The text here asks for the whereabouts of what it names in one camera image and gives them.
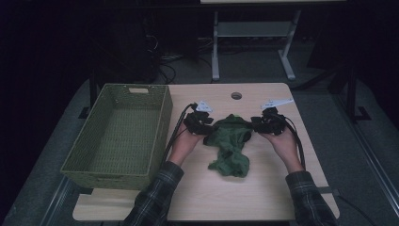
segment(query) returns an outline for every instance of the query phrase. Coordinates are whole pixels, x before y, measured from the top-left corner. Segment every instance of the wooden table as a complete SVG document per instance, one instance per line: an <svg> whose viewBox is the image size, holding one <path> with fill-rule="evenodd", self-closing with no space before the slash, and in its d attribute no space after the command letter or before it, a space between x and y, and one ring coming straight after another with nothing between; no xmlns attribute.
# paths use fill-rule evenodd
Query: wooden table
<svg viewBox="0 0 399 226"><path fill-rule="evenodd" d="M261 105L269 99L287 99L292 94L285 84L210 84L172 85L173 100L169 135L184 108L205 101L214 112L214 122L236 114L247 121L261 116ZM241 100L231 94L240 92ZM311 145L310 138L295 103L277 107L291 119L302 141L307 170L317 186L328 186L326 177ZM285 182L287 170L271 144L257 133L252 134L242 151L249 158L246 178L223 177L208 170L216 160L218 148L199 143L183 164L184 177L172 199L168 220L293 220L294 207ZM131 211L138 191L94 189L91 195L81 194L73 217L76 220L123 220ZM323 197L336 217L339 210L330 193Z"/></svg>

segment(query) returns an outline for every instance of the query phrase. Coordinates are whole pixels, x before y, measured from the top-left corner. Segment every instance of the wire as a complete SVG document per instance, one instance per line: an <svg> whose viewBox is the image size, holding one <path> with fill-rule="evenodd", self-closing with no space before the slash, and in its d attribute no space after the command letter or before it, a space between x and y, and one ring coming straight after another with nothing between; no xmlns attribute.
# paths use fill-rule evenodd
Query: wire
<svg viewBox="0 0 399 226"><path fill-rule="evenodd" d="M167 68L169 68L169 69L171 69L173 71L172 78L168 78L167 75L164 73L164 71L161 68L159 68L159 73L161 73L162 76L165 78L165 85L168 85L170 83L174 83L174 79L176 78L176 70L174 68L172 68L171 66L166 65L166 64L160 64L160 66L167 67Z"/></svg>
<svg viewBox="0 0 399 226"><path fill-rule="evenodd" d="M167 62L175 61L178 59L184 58L183 55L174 55L174 56L161 56L161 59Z"/></svg>
<svg viewBox="0 0 399 226"><path fill-rule="evenodd" d="M203 51L212 49L212 45L214 44L214 40L212 38L199 38L199 41L206 40L205 44L199 47L199 54Z"/></svg>
<svg viewBox="0 0 399 226"><path fill-rule="evenodd" d="M170 148L172 147L173 142L174 142L174 141L176 140L176 138L181 134L181 133L180 133L178 136L176 136L177 131L179 130L179 127L180 127L180 125L181 125L182 122L183 122L183 119L184 119L184 116L185 116L185 112L186 112L187 109L188 109L189 107L191 107L191 106L193 106L193 104L190 104L190 105L186 106L185 109L182 111L182 114L180 115L180 118L177 120L177 123L176 123L176 126L175 126L174 130L173 130L173 133L172 133L172 135L170 136L169 143L168 143L168 145L167 145L167 147L166 147L166 149L165 149L165 153L164 153L164 157L163 157L163 160L162 160L161 167L164 165L165 161L167 160L167 157L168 157L168 154L169 154L169 150L170 150Z"/></svg>
<svg viewBox="0 0 399 226"><path fill-rule="evenodd" d="M268 113L269 116L272 116L282 122L284 122L285 126L291 131L291 133L293 133L295 141L296 141L296 145L298 147L298 152L299 152L299 158L300 158L300 163L303 167L304 170L306 170L306 164L305 164L305 154L303 154L303 147L302 147L302 142L300 141L300 138L298 136L298 133L296 131L295 125L294 123L288 119L285 116L281 116L278 114L274 114L274 113Z"/></svg>
<svg viewBox="0 0 399 226"><path fill-rule="evenodd" d="M180 132L178 135L176 135L176 137L173 139L173 142L177 139L177 137L179 137L184 131L186 131L188 128L183 129L182 132Z"/></svg>
<svg viewBox="0 0 399 226"><path fill-rule="evenodd" d="M212 65L204 58L199 56L199 59L202 60L203 62L205 62L211 69L212 69Z"/></svg>
<svg viewBox="0 0 399 226"><path fill-rule="evenodd" d="M155 36L152 35L147 35L147 38L153 38L155 40L155 46L152 48L152 50L156 50L158 48L158 39Z"/></svg>
<svg viewBox="0 0 399 226"><path fill-rule="evenodd" d="M355 210L357 210L365 219L367 219L367 221L369 221L369 223L373 226L376 226L376 224L362 211L360 210L355 204L353 204L352 202L350 202L349 200L347 200L346 198L344 198L341 195L338 195L338 198L340 198L342 201L344 201L346 204L350 205L352 208L354 208Z"/></svg>

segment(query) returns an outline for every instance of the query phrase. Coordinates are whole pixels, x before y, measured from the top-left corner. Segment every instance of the plaid sleeve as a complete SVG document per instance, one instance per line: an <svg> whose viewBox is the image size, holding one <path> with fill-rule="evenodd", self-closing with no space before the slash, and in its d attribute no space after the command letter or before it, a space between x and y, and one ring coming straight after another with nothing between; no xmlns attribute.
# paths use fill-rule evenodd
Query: plaid sleeve
<svg viewBox="0 0 399 226"><path fill-rule="evenodd" d="M299 225L338 225L337 219L321 196L309 172L293 172L285 180L290 188L295 219Z"/></svg>
<svg viewBox="0 0 399 226"><path fill-rule="evenodd" d="M166 225L170 201L183 175L179 166L166 162L150 185L137 195L135 207L123 225Z"/></svg>

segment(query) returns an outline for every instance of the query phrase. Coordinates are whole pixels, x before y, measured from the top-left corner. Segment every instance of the hole in table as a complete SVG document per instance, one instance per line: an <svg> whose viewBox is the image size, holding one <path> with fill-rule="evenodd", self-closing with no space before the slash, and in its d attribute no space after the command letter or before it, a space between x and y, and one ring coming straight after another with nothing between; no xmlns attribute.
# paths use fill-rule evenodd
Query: hole in table
<svg viewBox="0 0 399 226"><path fill-rule="evenodd" d="M243 98L243 95L242 95L241 93L239 93L239 92L233 92L233 93L231 94L231 97L232 97L234 100L240 100L241 98Z"/></svg>

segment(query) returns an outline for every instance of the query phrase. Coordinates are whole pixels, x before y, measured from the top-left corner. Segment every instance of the green towel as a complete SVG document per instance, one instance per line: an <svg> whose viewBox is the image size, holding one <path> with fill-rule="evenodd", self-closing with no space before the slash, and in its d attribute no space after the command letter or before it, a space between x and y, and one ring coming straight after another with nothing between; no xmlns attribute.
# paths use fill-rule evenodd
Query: green towel
<svg viewBox="0 0 399 226"><path fill-rule="evenodd" d="M209 170L217 170L223 176L246 177L249 159L241 154L244 143L250 140L252 126L241 117L230 114L214 124L216 130L203 140L207 146L219 147L217 160L210 163Z"/></svg>

